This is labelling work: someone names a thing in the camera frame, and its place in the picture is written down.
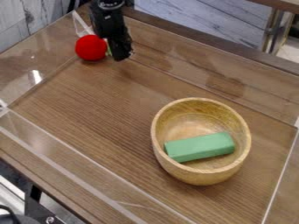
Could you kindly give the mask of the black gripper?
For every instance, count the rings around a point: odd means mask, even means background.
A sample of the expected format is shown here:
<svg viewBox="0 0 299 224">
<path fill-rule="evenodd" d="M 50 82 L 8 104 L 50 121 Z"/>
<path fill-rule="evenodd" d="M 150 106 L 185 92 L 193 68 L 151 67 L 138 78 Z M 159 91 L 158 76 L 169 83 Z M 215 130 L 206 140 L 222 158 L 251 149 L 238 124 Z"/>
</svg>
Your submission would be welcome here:
<svg viewBox="0 0 299 224">
<path fill-rule="evenodd" d="M 88 6 L 94 31 L 107 38 L 115 61 L 127 59 L 133 53 L 133 39 L 122 11 L 125 4 L 126 0 L 92 0 Z"/>
</svg>

